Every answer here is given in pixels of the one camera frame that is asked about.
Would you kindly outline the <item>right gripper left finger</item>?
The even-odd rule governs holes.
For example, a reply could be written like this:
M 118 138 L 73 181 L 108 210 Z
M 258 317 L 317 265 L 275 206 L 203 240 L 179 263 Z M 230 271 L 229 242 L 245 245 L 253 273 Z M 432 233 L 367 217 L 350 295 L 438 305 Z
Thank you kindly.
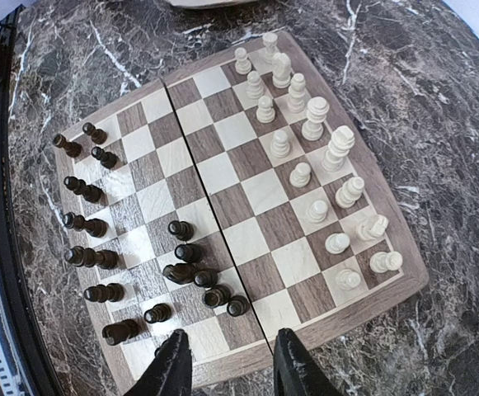
M 192 357 L 187 333 L 176 329 L 125 395 L 191 395 Z

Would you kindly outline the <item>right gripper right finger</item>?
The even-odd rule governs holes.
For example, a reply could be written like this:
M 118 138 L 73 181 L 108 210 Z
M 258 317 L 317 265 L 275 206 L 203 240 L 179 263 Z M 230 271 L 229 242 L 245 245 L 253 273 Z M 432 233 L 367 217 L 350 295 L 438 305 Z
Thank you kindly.
M 290 328 L 281 328 L 275 340 L 274 392 L 341 396 Z

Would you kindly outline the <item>dark chess piece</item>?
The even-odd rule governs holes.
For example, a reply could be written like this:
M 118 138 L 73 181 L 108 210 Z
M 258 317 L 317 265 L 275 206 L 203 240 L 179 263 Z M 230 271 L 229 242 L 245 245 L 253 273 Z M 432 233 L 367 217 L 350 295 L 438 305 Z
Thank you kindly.
M 63 149 L 70 158 L 77 158 L 82 152 L 82 146 L 79 143 L 68 141 L 62 134 L 56 134 L 53 138 L 53 146 Z
M 108 223 L 102 219 L 85 219 L 80 214 L 68 212 L 63 216 L 63 226 L 76 231 L 85 230 L 93 238 L 101 238 L 106 234 Z

